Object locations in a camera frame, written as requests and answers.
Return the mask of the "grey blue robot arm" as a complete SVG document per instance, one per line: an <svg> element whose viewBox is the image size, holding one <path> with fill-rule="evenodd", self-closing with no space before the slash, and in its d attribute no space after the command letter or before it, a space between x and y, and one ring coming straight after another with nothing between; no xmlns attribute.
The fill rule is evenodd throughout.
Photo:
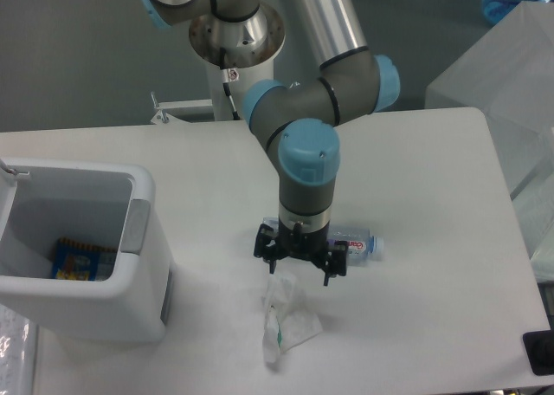
<svg viewBox="0 0 554 395"><path fill-rule="evenodd" d="M218 69L217 86L279 175L278 226L263 224L254 255L274 268L291 257L326 278L347 272L348 244L328 237L340 152L338 126L392 105L400 78L392 60L373 55L351 0L295 0L319 66L318 79L287 87L263 79L245 94L230 86L283 46L279 15L261 0L141 0L152 22L190 25L190 44Z"/></svg>

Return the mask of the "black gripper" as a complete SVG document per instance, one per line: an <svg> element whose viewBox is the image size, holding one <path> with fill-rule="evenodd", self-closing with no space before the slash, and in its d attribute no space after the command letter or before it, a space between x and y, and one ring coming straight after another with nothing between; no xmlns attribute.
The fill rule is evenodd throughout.
<svg viewBox="0 0 554 395"><path fill-rule="evenodd" d="M324 272L324 286L336 276L346 276L349 244L345 240L327 243L329 224L314 232L305 232L299 224L289 229L279 221L278 231L262 223L254 241L254 257L262 259L272 275L281 257L314 262Z"/></svg>

